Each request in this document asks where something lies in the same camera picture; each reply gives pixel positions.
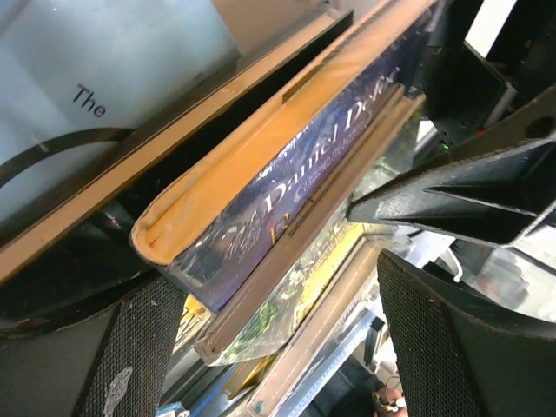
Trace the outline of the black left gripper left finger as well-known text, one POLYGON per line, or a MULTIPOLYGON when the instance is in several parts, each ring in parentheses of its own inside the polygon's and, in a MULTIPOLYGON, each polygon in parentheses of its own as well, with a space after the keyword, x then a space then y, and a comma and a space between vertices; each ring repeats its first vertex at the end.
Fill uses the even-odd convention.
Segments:
POLYGON ((3 416, 153 416, 186 295, 146 275, 42 317, 1 320, 3 416))

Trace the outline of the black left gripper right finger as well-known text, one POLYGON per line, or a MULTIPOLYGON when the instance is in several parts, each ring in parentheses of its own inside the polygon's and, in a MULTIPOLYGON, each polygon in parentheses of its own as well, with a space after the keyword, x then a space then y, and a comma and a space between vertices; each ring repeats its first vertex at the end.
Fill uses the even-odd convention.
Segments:
POLYGON ((382 250, 377 260, 411 416, 553 416, 555 326, 382 250))

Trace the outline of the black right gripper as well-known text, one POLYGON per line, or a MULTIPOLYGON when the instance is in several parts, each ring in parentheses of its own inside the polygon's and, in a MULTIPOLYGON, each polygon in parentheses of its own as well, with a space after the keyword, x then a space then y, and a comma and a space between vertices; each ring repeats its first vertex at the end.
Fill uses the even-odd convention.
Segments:
POLYGON ((352 202, 347 219, 507 247, 555 223, 555 3, 444 4, 421 64, 418 147, 450 148, 519 110, 352 202))

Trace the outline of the purple Daniel Defoe book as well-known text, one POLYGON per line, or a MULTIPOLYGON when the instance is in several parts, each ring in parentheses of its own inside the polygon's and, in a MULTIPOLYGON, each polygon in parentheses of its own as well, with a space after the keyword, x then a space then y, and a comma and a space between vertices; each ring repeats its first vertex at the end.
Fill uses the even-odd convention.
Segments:
POLYGON ((221 310, 407 81, 439 1, 386 1, 157 196, 135 251, 221 310))

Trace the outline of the navy blue crest book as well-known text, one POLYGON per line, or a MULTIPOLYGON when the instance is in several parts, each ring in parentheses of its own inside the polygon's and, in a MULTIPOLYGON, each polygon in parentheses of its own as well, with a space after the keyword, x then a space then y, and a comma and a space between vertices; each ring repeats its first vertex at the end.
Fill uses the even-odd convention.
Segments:
POLYGON ((278 413, 334 331, 364 302, 380 252, 379 246, 367 239, 358 242, 334 278, 333 287, 309 314, 249 398, 248 416, 278 413))

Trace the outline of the black Moon and Sixpence book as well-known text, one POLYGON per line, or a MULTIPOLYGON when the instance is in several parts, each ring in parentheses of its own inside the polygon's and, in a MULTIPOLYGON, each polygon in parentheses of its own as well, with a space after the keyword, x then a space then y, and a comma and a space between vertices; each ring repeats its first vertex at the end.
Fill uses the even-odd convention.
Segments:
POLYGON ((86 143, 111 147, 1 216, 1 320, 42 317, 144 274, 129 245, 144 208, 354 21, 321 1, 211 3, 240 55, 135 129, 86 130, 86 143))

